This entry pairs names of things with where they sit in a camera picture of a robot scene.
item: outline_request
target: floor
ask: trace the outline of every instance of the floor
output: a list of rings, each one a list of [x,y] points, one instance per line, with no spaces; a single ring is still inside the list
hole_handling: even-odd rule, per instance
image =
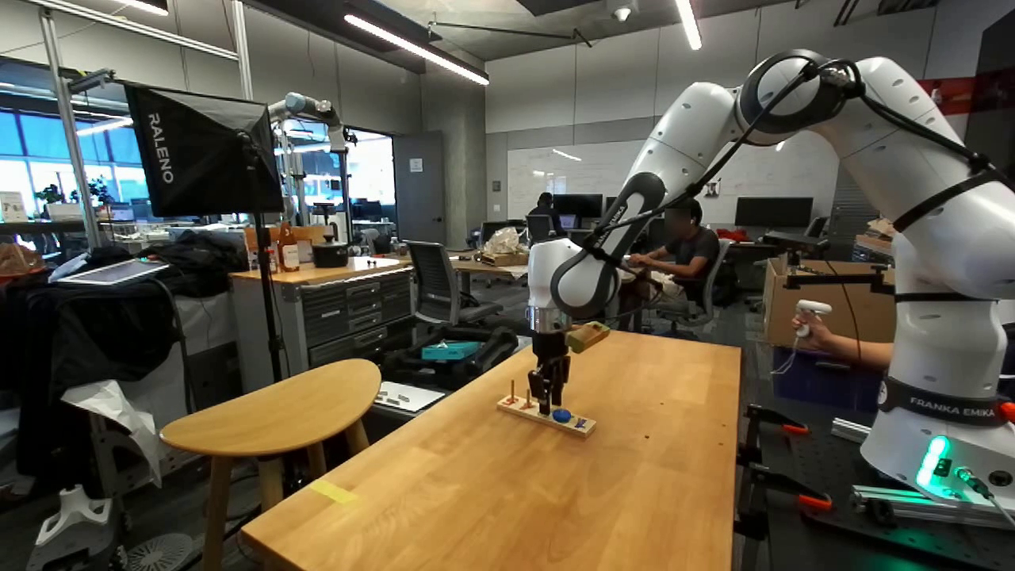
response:
[[[517,283],[474,283],[474,296],[479,303],[494,303],[501,304],[501,320],[509,327],[523,330],[526,325],[526,292]],[[716,320],[700,334],[711,344],[728,344],[728,347],[742,347],[744,349],[744,387],[742,387],[742,403],[754,401],[762,377],[767,377],[767,349],[762,347],[762,313],[759,304],[751,304],[759,298],[739,298],[728,307],[716,310]],[[197,554],[199,554],[199,542],[202,542],[202,499],[206,499],[206,467],[202,463],[190,463],[183,469],[179,469],[175,476],[167,476],[167,482],[163,489],[143,489],[127,495],[127,547],[140,547],[146,538],[179,538],[180,547],[170,547],[167,554],[180,554],[188,552],[190,542],[190,554],[188,554],[188,567],[197,567]],[[33,542],[35,534],[41,528],[41,519],[48,514],[56,511],[56,499],[35,499],[35,500],[22,500],[16,509],[2,509],[0,500],[0,567],[28,567],[33,557]],[[232,511],[227,511],[227,523],[242,528],[248,514],[257,511],[257,480],[253,480],[253,467],[244,463],[236,469],[236,485],[232,485]],[[257,561],[250,554],[250,548],[232,535],[225,542],[225,571],[253,571]]]

